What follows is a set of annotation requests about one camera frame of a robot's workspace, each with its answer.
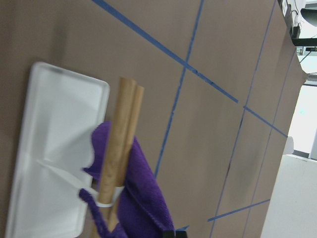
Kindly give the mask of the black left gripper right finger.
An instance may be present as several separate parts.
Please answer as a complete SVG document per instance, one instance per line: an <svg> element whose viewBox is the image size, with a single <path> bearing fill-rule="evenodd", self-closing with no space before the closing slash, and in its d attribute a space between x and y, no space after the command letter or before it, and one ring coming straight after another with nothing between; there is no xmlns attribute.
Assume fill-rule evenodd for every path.
<svg viewBox="0 0 317 238"><path fill-rule="evenodd" d="M176 238L187 238L186 231L176 231Z"/></svg>

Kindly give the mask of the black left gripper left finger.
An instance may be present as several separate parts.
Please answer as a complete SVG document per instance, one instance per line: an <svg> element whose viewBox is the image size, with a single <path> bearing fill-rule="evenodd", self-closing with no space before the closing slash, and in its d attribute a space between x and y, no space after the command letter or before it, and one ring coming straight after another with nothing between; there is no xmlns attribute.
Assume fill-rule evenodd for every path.
<svg viewBox="0 0 317 238"><path fill-rule="evenodd" d="M164 231L163 232L163 238L174 238L174 231Z"/></svg>

